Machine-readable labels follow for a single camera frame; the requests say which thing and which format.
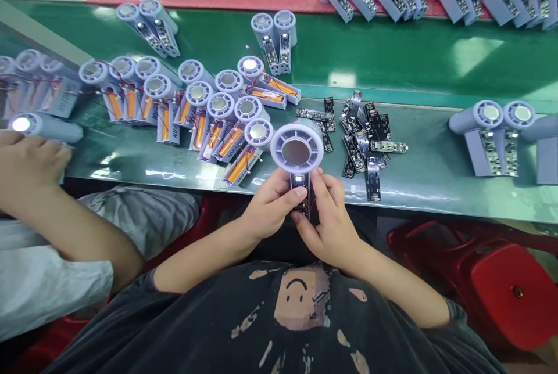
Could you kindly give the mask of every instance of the red plastic chair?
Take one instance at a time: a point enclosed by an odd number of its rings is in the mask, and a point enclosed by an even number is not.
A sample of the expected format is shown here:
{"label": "red plastic chair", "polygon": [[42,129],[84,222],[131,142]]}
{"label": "red plastic chair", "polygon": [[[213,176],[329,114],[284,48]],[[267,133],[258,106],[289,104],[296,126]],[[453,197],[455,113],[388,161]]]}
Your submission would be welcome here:
{"label": "red plastic chair", "polygon": [[495,238],[496,225],[444,224],[455,246],[441,246],[428,235],[437,225],[394,229],[388,243],[415,274],[431,271],[453,286],[487,344],[529,351],[558,333],[558,289],[532,255]]}
{"label": "red plastic chair", "polygon": [[[226,195],[204,196],[199,218],[194,226],[177,238],[158,256],[148,261],[144,273],[154,269],[189,244],[213,232],[217,228],[219,214],[228,204],[231,204],[231,202]],[[43,326],[40,328],[44,331],[41,332],[39,341],[18,355],[6,372],[40,373],[60,355],[89,321],[90,319],[75,319],[71,316],[65,316],[47,326]]]}

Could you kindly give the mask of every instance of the black t-shirt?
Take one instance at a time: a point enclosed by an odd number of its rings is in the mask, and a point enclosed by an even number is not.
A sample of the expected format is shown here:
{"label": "black t-shirt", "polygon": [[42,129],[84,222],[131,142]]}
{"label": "black t-shirt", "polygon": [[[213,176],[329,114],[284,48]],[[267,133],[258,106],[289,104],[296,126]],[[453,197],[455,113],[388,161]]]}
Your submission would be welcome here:
{"label": "black t-shirt", "polygon": [[46,373],[505,373],[466,314],[420,329],[366,282],[325,264],[255,261],[186,294],[138,278]]}

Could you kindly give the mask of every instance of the table surface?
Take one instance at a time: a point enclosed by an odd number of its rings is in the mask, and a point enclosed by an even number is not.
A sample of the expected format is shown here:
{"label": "table surface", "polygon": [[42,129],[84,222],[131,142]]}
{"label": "table surface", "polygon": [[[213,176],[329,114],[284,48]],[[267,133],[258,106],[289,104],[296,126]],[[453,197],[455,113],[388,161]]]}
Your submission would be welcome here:
{"label": "table surface", "polygon": [[[81,3],[9,0],[91,56],[110,60],[129,55],[153,55],[147,43],[118,20],[113,8]],[[176,69],[185,59],[198,59],[212,73],[235,68],[240,57],[257,48],[249,22],[253,12],[169,10],[179,26],[179,59],[163,62]],[[355,16],[349,24],[336,15],[297,15],[298,41],[292,53],[292,73],[281,78],[302,90],[304,98],[346,99],[353,89],[363,99],[383,106],[394,140],[409,144],[409,153],[393,155],[381,171],[382,202],[365,201],[364,175],[343,179],[348,203],[406,210],[435,211],[493,218],[558,222],[558,188],[536,186],[534,148],[520,146],[520,177],[475,178],[466,145],[446,127],[449,109],[410,106],[469,107],[480,99],[501,104],[513,99],[530,102],[539,113],[558,110],[558,78],[550,53],[558,52],[558,33],[515,30],[512,25],[475,23],[451,25],[446,20],[393,24],[386,17],[366,23]],[[23,47],[0,35],[0,51],[17,55]],[[84,99],[72,117],[86,128],[68,175],[80,178],[221,190],[224,168],[203,164],[186,150],[155,142],[152,128],[130,129],[108,122],[106,111]],[[322,101],[303,106],[322,109]],[[272,110],[275,126],[294,118]],[[326,154],[325,172],[340,176],[345,161],[341,131],[332,134],[335,152]],[[240,188],[253,193],[273,170],[269,155],[257,163]]]}

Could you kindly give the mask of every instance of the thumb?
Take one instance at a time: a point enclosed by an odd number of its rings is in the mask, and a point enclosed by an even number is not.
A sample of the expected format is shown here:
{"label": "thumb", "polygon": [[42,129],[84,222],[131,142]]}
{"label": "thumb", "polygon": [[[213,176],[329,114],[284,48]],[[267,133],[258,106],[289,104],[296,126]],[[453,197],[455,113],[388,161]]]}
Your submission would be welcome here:
{"label": "thumb", "polygon": [[298,206],[308,194],[304,187],[296,187],[273,202],[273,210],[286,216],[294,207]]}
{"label": "thumb", "polygon": [[310,223],[304,214],[299,213],[298,211],[293,211],[291,213],[291,218],[295,222],[296,230],[298,230],[298,233],[308,249],[310,249],[310,251],[317,256],[317,253],[319,254],[319,250],[321,248],[321,239],[315,227],[312,223]]}

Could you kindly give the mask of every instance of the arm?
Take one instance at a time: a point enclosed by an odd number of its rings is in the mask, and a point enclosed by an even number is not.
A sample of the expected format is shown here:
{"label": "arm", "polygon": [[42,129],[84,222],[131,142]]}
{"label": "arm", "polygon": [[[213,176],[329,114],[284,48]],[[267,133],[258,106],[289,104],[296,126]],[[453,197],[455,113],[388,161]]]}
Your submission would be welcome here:
{"label": "arm", "polygon": [[230,267],[277,232],[285,216],[306,197],[306,188],[290,189],[289,174],[278,168],[262,184],[243,215],[187,246],[157,267],[153,275],[161,292],[183,294]]}
{"label": "arm", "polygon": [[110,261],[112,292],[141,272],[143,258],[118,227],[66,194],[58,180],[71,150],[38,136],[0,132],[0,208],[40,233],[68,261]]}
{"label": "arm", "polygon": [[320,214],[316,228],[308,219],[292,218],[308,248],[321,260],[373,285],[384,297],[403,308],[421,328],[450,322],[445,299],[432,287],[359,238],[345,209],[343,183],[330,175],[311,175]]}

